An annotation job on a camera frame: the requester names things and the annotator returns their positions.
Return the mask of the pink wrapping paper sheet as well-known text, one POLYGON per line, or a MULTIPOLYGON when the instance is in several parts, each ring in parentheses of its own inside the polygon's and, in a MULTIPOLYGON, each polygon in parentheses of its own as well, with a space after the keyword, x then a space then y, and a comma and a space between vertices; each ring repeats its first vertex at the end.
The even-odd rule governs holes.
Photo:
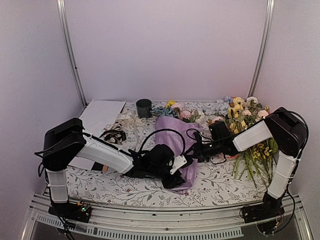
MULTIPOLYGON (((188 150, 196 141, 190 138, 192 136, 191 129, 202 131, 203 128, 198 123, 186 123, 170 116, 160 116, 155 120, 155 129, 164 130, 155 134, 156 144, 165 144, 171 148, 175 156, 182 153, 183 141, 185 140, 185 150, 188 150)), ((172 191, 177 193, 186 193, 194 185, 196 173, 198 170, 198 160, 193 159, 193 163, 185 168, 180 168, 181 177, 185 183, 179 187, 173 188, 172 191)))

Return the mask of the white printed ribbon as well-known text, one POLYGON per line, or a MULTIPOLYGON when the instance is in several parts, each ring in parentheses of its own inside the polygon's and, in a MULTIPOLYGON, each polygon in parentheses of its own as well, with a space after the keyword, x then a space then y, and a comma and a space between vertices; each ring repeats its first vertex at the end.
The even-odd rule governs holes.
POLYGON ((146 125, 147 119, 139 118, 136 112, 120 113, 113 124, 107 124, 103 128, 102 133, 107 130, 124 131, 126 140, 123 141, 122 144, 118 145, 136 151, 138 150, 141 142, 138 127, 144 127, 146 125))

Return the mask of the blue hydrangea stem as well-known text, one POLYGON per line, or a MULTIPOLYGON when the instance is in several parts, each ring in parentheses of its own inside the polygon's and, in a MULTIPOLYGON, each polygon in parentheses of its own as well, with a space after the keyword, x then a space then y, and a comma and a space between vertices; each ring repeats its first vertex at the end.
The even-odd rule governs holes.
POLYGON ((151 114, 156 117, 172 117, 178 118, 178 113, 171 107, 154 107, 151 109, 151 114))

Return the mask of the yellow flower stem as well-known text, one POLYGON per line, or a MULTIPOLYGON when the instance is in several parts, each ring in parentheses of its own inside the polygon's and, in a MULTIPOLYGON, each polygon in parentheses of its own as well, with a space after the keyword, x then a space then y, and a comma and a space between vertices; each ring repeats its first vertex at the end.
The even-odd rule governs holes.
POLYGON ((167 102, 167 104, 165 105, 165 108, 170 108, 172 105, 176 104, 177 102, 174 100, 170 100, 167 102))

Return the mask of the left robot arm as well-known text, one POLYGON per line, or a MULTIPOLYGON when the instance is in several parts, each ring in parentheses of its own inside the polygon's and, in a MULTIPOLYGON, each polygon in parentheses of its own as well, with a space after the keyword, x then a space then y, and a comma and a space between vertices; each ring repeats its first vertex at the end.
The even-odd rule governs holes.
POLYGON ((108 166, 131 178, 156 178, 166 189, 185 183, 179 169, 186 164, 181 153, 175 156, 166 144, 157 144, 151 150, 122 149, 112 143, 85 132, 83 122, 72 118, 45 133, 44 147, 34 153, 41 158, 46 172, 50 199, 63 216, 74 213, 69 202, 66 169, 74 158, 84 158, 108 166))

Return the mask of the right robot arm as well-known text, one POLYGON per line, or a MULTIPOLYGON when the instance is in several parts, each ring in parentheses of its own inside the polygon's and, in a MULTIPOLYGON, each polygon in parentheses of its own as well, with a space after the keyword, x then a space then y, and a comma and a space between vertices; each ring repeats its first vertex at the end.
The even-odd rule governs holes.
POLYGON ((309 138, 306 121, 296 112, 280 107, 240 133, 231 134, 221 121, 210 128, 213 132, 211 140, 203 140, 198 132, 194 134, 195 143, 190 147, 193 158, 204 160, 216 154, 234 156, 266 140, 273 139, 276 142, 276 169, 263 196, 263 203, 258 208, 262 218, 269 218, 278 210, 296 174, 309 138))

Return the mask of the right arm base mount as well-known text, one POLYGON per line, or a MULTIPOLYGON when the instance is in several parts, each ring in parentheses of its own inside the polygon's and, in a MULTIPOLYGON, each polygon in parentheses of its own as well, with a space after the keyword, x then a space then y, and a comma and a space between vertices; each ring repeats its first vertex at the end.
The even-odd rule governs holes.
POLYGON ((239 211, 239 216, 245 223, 252 223, 282 216, 284 213, 281 201, 263 200, 261 204, 243 206, 239 211))

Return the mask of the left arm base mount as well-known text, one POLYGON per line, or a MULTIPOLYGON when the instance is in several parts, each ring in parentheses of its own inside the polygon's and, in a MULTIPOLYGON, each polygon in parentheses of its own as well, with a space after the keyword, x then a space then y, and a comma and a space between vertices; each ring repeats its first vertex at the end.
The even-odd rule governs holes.
POLYGON ((65 203, 52 202, 48 209, 48 213, 62 219, 88 223, 91 218, 92 207, 84 201, 78 203, 69 201, 65 203))

